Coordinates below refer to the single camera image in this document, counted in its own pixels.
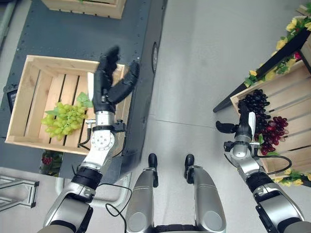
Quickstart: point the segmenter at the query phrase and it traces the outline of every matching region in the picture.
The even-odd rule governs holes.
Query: yellow flower
[[[308,31],[311,31],[311,22],[310,23],[306,23],[305,27],[307,28]]]
[[[250,71],[249,71],[249,74],[250,74],[250,75],[253,75],[253,76],[257,76],[257,72],[254,71],[254,70],[250,70]]]
[[[274,182],[279,183],[281,180],[283,180],[283,178],[275,178],[275,179],[274,179]]]
[[[287,25],[286,30],[291,32],[297,25],[297,19],[293,18],[291,23],[289,25]]]
[[[285,38],[284,40],[279,40],[276,44],[276,50],[280,50],[281,48],[283,48],[287,41],[287,38]]]
[[[281,185],[283,185],[283,186],[287,186],[287,187],[290,187],[291,186],[291,184],[292,184],[292,182],[290,182],[290,181],[286,181],[286,182],[282,182],[282,183],[280,183]]]
[[[295,180],[293,183],[294,183],[295,186],[299,186],[299,185],[302,185],[302,184],[303,184],[303,182],[301,181],[301,179]]]
[[[276,77],[276,73],[274,72],[274,70],[270,70],[266,74],[266,81],[270,81],[270,80],[274,79],[275,77]]]
[[[292,169],[289,168],[289,169],[287,169],[286,171],[284,171],[284,174],[285,174],[285,175],[289,175],[291,172],[292,172]]]

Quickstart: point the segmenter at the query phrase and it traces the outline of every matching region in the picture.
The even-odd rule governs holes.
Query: red grapes
[[[243,100],[239,101],[238,107],[241,106],[241,101],[245,102],[248,110],[256,114],[256,128],[254,139],[259,140],[259,134],[262,134],[264,142],[260,147],[262,155],[266,155],[269,152],[273,152],[276,149],[273,145],[277,146],[279,141],[284,142],[285,138],[282,137],[288,134],[289,131],[284,129],[288,126],[287,118],[281,116],[273,117],[273,120],[269,120],[271,116],[265,114],[265,106],[268,106],[270,102],[267,102],[267,96],[263,91],[255,90],[253,94],[248,94]]]

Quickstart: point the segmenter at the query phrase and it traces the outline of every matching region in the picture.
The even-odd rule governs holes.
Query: wooden crate
[[[126,0],[42,0],[54,11],[65,11],[110,18],[122,18]]]
[[[45,111],[53,110],[59,100],[63,104],[75,103],[76,96],[87,93],[87,72],[95,72],[98,62],[75,59],[28,55],[19,82],[6,143],[86,155],[88,151],[78,148],[86,140],[87,126],[76,130],[66,139],[50,139],[40,120]],[[114,84],[124,77],[124,65],[118,65],[113,74]],[[116,106],[115,119],[127,123],[131,95]],[[93,108],[87,110],[88,118],[94,119]],[[119,141],[114,154],[122,150],[124,133],[116,134]]]
[[[276,151],[291,159],[293,169],[300,172],[311,171],[311,75],[302,61],[297,62],[291,72],[278,75],[274,80],[254,85],[231,97],[238,112],[238,102],[255,89],[262,89],[268,96],[270,105],[266,107],[271,117],[282,116],[288,119],[289,131],[285,142],[276,146]],[[287,166],[282,159],[262,159],[267,172]],[[282,177],[284,173],[272,177]]]

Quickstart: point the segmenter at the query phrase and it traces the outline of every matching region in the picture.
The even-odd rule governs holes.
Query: artificial flower
[[[274,182],[279,183],[281,180],[283,180],[283,178],[275,178],[275,179],[274,179]]]
[[[295,58],[296,60],[301,60],[301,56],[300,56],[299,52],[295,52],[295,53],[294,53],[294,58]]]
[[[284,40],[279,40],[276,44],[276,50],[280,50],[281,48],[283,48],[284,45],[286,45],[287,41],[287,38],[285,38]]]
[[[287,71],[286,73],[290,72],[290,69],[291,67],[296,63],[296,59],[290,59],[287,63],[286,63],[286,66],[287,66]]]
[[[291,174],[291,172],[292,172],[292,169],[289,168],[289,169],[287,169],[286,171],[284,171],[284,174],[285,174],[285,175],[289,175],[289,174]]]
[[[274,72],[274,70],[270,70],[267,74],[266,74],[266,80],[270,81],[272,79],[274,79],[276,77],[276,73]]]
[[[249,74],[252,75],[252,76],[257,76],[257,72],[254,71],[254,70],[250,70],[250,71],[249,71]]]
[[[283,185],[283,186],[290,187],[291,184],[292,184],[292,182],[290,182],[290,181],[285,181],[285,182],[282,182],[282,183],[280,183],[280,184]]]
[[[291,32],[297,25],[297,19],[293,18],[291,23],[289,25],[287,25],[286,30]]]
[[[293,184],[294,184],[295,186],[299,186],[299,185],[302,185],[303,182],[301,181],[301,179],[298,179],[298,180],[295,180],[295,181],[293,182]]]
[[[308,31],[311,31],[311,22],[310,23],[306,23],[305,27],[307,28]]]

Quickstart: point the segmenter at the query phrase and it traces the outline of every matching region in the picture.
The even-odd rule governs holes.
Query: green grapes
[[[79,101],[75,106],[69,104],[56,103],[53,111],[48,111],[47,116],[41,119],[41,123],[46,125],[50,137],[55,137],[61,141],[65,135],[71,135],[74,130],[82,128],[83,119],[87,118],[84,114],[86,107]]]

